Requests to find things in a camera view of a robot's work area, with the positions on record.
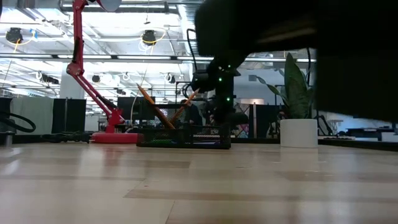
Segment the white planter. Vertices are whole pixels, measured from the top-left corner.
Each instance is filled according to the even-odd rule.
[[[283,119],[280,121],[281,147],[318,147],[318,125],[315,119]]]

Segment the ceiling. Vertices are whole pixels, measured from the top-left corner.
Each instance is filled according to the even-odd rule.
[[[176,81],[192,79],[192,58],[185,31],[195,28],[195,11],[202,1],[167,1],[169,9],[165,8],[164,2],[123,0],[116,12],[104,12],[96,3],[85,7],[85,77],[91,82],[93,75],[100,76],[104,81],[94,85],[105,97],[118,96],[114,87],[126,89],[127,95],[134,96],[136,83],[142,82],[144,87],[156,90],[152,92],[153,95],[174,99],[175,92],[172,89],[175,84],[166,79],[170,75]],[[62,73],[65,73],[63,68],[73,52],[72,1],[3,0],[3,4],[5,8],[0,20],[0,86],[13,94],[57,97],[60,85],[44,83],[41,76],[45,74],[62,82]],[[6,39],[11,27],[21,28],[21,44],[15,45]],[[141,35],[145,30],[155,31],[159,41],[154,46],[143,44]],[[190,38],[193,39],[194,52],[197,54],[195,34]],[[307,58],[305,50],[294,53],[296,58]],[[250,55],[253,60],[243,63],[240,69],[270,69],[273,63],[260,59],[283,57],[285,54],[273,52]],[[133,60],[130,56],[122,60],[121,55],[189,57],[158,61]],[[204,58],[201,63],[210,60]],[[239,83],[251,84],[245,78],[240,79]]]

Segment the potted plant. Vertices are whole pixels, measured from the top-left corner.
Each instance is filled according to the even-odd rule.
[[[261,77],[257,79],[279,95],[286,108],[287,119],[280,121],[280,145],[282,147],[318,147],[317,121],[311,119],[310,109],[314,90],[305,81],[306,75],[301,72],[295,59],[289,53],[286,57],[284,76],[285,85],[278,90]]]

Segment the white pillar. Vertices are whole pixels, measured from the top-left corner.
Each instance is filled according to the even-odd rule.
[[[67,63],[62,64],[60,98],[84,99],[85,90],[67,73]]]

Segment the black cable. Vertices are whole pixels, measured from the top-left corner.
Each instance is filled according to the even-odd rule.
[[[192,50],[191,40],[189,39],[189,32],[190,32],[190,31],[196,32],[196,30],[194,30],[194,29],[187,29],[187,39],[188,39],[189,49],[191,50],[191,54],[192,54],[192,58],[193,58],[193,64],[195,65],[195,71],[197,71],[197,70],[198,70],[197,61],[196,61],[196,59],[195,59],[195,54],[193,53],[193,50]]]
[[[10,126],[12,128],[15,128],[17,130],[23,131],[25,133],[32,133],[32,132],[34,132],[36,130],[35,123],[33,123],[33,121],[31,121],[31,120],[29,120],[29,119],[27,119],[27,118],[25,118],[23,116],[20,116],[18,114],[8,113],[8,112],[5,112],[5,111],[0,111],[0,114],[4,114],[4,115],[10,116],[10,117],[12,116],[12,117],[15,117],[15,118],[19,118],[19,119],[27,122],[29,125],[31,125],[32,129],[28,129],[28,128],[24,128],[22,126],[19,126],[18,124],[12,122],[9,118],[6,118],[4,116],[0,116],[0,123],[4,123],[4,124],[6,124],[6,125],[8,125],[8,126]]]
[[[310,84],[310,74],[311,74],[311,52],[310,48],[307,47],[307,54],[308,54],[308,74],[307,74],[307,84]]]

